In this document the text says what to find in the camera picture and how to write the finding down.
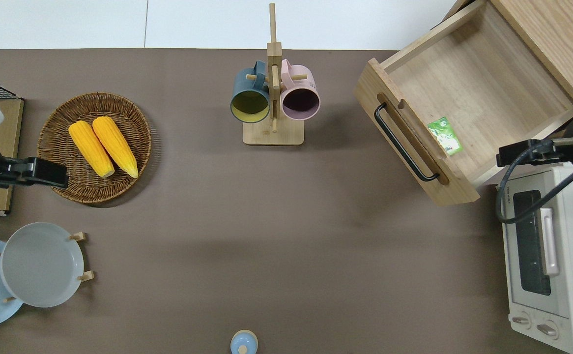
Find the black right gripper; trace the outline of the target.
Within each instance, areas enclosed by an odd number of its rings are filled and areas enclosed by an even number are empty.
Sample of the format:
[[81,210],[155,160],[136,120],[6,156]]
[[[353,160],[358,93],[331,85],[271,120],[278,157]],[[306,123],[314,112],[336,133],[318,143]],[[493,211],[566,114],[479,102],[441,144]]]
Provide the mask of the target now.
[[534,166],[555,163],[555,150],[552,146],[550,139],[529,139],[500,147],[496,155],[497,166],[510,166],[517,159],[517,164]]

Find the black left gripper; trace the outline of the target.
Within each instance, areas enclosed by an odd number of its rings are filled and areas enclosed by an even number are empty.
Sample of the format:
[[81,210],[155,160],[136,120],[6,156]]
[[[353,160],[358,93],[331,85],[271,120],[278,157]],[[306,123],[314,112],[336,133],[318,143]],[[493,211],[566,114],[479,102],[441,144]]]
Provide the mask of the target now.
[[62,164],[39,157],[5,158],[5,163],[0,168],[0,188],[15,185],[32,186],[34,184],[64,190],[69,185],[68,170]]

